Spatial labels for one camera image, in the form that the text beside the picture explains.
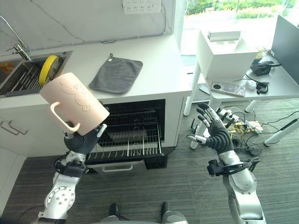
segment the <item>white stand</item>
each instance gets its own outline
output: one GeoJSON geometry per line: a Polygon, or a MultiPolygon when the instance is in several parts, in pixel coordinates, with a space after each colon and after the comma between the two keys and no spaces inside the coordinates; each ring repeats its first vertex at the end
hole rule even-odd
{"type": "Polygon", "coordinates": [[[270,138],[268,138],[264,144],[266,146],[271,146],[272,144],[277,143],[279,140],[281,140],[283,137],[285,137],[287,134],[293,132],[294,130],[296,130],[297,128],[299,128],[299,121],[297,120],[296,122],[290,124],[289,126],[287,126],[286,128],[283,128],[283,130],[280,130],[279,132],[277,132],[276,134],[274,134],[273,136],[271,136],[270,138]]]}
{"type": "MultiPolygon", "coordinates": [[[[216,100],[213,97],[210,98],[209,106],[212,109],[214,109],[215,111],[218,109],[218,107],[220,106],[220,104],[221,104],[221,101],[216,100]]],[[[204,125],[204,123],[200,122],[198,128],[196,128],[195,134],[199,135],[199,136],[203,136],[205,130],[206,130],[206,126],[204,125]]],[[[197,142],[191,141],[191,144],[190,144],[190,148],[191,149],[196,149],[197,146],[198,146],[197,142]]]]}
{"type": "Polygon", "coordinates": [[[193,80],[192,80],[192,92],[191,92],[191,96],[189,96],[186,100],[186,105],[185,105],[185,109],[184,109],[184,115],[188,116],[190,113],[190,109],[191,109],[191,105],[192,105],[192,101],[194,98],[194,94],[196,91],[196,85],[199,79],[199,75],[200,75],[201,69],[200,66],[198,64],[198,62],[196,62],[195,64],[195,69],[194,69],[194,74],[193,74],[193,80]]]}
{"type": "Polygon", "coordinates": [[[245,108],[245,112],[247,113],[251,113],[254,109],[254,107],[259,103],[261,102],[262,100],[261,99],[255,99],[253,100],[246,108],[245,108]]]}

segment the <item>mug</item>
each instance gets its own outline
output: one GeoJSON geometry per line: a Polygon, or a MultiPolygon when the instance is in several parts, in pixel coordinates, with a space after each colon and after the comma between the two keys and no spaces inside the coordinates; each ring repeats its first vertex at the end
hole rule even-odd
{"type": "Polygon", "coordinates": [[[85,135],[109,115],[105,107],[71,72],[47,83],[40,94],[51,104],[49,112],[52,118],[67,133],[85,135]]]}

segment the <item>white countertop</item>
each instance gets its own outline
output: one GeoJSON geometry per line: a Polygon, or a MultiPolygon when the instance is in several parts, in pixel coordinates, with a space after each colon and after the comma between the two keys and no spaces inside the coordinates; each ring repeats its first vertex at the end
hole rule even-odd
{"type": "MultiPolygon", "coordinates": [[[[127,102],[127,97],[134,101],[143,100],[148,95],[161,95],[181,92],[188,95],[191,91],[191,79],[186,75],[174,35],[118,41],[111,44],[82,44],[56,49],[31,52],[32,56],[70,51],[62,74],[73,72],[88,87],[103,63],[113,53],[122,57],[143,62],[143,67],[132,88],[123,94],[104,91],[91,92],[104,103],[127,102]]],[[[19,56],[1,56],[0,61],[16,59],[19,56]]],[[[1,98],[0,108],[46,104],[39,95],[24,95],[1,98]]]]}
{"type": "MultiPolygon", "coordinates": [[[[267,60],[276,60],[267,56],[267,60]]],[[[266,94],[257,94],[256,90],[246,89],[245,97],[235,97],[228,94],[217,93],[211,91],[211,96],[219,101],[243,101],[253,99],[283,99],[283,98],[299,98],[299,85],[290,77],[290,75],[284,70],[282,66],[273,67],[268,75],[256,76],[252,73],[252,70],[248,70],[246,73],[250,78],[260,81],[269,82],[269,90],[266,94]]],[[[233,83],[237,85],[245,85],[247,77],[243,77],[244,80],[235,81],[239,78],[222,78],[222,79],[207,79],[207,84],[210,87],[213,81],[219,81],[224,83],[233,83]]]]}

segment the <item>dishwasher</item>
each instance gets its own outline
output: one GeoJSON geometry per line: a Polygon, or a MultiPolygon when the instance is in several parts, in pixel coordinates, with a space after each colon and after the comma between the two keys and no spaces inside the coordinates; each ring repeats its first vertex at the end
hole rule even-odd
{"type": "Polygon", "coordinates": [[[166,168],[165,99],[104,105],[107,128],[85,162],[90,172],[114,173],[166,168]]]}

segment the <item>white box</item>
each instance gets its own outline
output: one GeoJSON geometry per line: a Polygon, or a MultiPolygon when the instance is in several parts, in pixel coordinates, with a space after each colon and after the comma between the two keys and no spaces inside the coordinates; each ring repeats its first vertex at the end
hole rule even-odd
{"type": "Polygon", "coordinates": [[[238,41],[210,42],[208,32],[200,31],[197,61],[206,79],[242,78],[258,51],[242,38],[238,41]]]}

